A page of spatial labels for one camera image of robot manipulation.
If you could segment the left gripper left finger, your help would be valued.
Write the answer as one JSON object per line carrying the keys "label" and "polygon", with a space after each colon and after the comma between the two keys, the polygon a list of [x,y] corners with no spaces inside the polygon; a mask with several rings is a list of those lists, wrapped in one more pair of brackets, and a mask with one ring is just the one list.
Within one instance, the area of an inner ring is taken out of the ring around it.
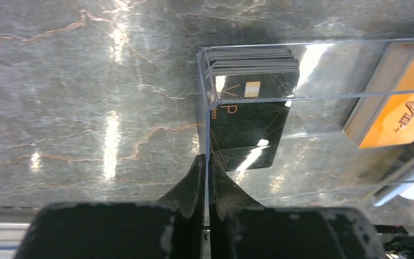
{"label": "left gripper left finger", "polygon": [[156,201],[44,207],[15,258],[201,258],[206,158]]}

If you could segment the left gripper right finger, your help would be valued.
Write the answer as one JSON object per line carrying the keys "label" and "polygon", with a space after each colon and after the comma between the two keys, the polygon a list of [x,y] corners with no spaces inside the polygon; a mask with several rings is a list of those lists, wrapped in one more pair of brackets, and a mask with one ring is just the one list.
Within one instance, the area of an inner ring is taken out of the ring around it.
{"label": "left gripper right finger", "polygon": [[384,258],[372,223],[353,207],[265,207],[209,158],[213,258]]}

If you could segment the black card box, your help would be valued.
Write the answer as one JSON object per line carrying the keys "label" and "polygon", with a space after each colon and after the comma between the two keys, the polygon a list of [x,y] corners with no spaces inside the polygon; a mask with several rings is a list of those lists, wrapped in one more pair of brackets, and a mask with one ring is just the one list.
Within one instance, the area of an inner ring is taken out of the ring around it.
{"label": "black card box", "polygon": [[414,39],[205,47],[197,54],[197,124],[209,160],[210,112],[220,104],[291,101],[273,165],[225,172],[265,205],[373,205],[373,192],[414,142],[358,148],[343,132],[388,45]]}

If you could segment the orange card box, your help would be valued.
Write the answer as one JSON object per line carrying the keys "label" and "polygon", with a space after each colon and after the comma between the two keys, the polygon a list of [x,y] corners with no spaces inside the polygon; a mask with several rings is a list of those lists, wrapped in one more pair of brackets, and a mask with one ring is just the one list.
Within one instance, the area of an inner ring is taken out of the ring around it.
{"label": "orange card box", "polygon": [[388,45],[343,132],[358,148],[414,142],[414,42]]}

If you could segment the beige card holder wallet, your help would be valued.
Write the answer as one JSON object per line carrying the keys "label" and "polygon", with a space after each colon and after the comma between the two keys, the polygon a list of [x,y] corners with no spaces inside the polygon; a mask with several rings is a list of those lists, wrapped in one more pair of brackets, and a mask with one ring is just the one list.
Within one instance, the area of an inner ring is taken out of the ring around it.
{"label": "beige card holder wallet", "polygon": [[383,186],[373,192],[373,205],[381,207],[401,196],[414,200],[414,145],[408,146],[404,153],[391,166],[392,172],[385,175]]}

